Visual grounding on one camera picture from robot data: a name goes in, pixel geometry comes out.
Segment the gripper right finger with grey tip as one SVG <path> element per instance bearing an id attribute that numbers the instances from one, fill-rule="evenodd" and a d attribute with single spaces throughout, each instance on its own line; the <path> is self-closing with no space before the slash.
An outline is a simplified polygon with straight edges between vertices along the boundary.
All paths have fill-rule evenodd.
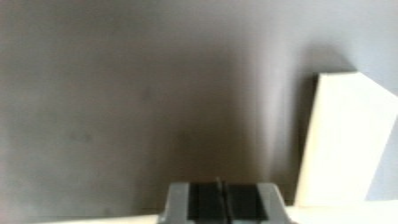
<path id="1" fill-rule="evenodd" d="M 228 224 L 291 224 L 273 183 L 227 184 L 223 191 Z"/>

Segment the gripper left finger with black tip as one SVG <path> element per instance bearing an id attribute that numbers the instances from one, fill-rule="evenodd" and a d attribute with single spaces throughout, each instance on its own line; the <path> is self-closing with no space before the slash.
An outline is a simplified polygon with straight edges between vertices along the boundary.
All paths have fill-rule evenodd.
<path id="1" fill-rule="evenodd" d="M 172 183 L 157 224 L 223 224 L 216 183 Z"/>

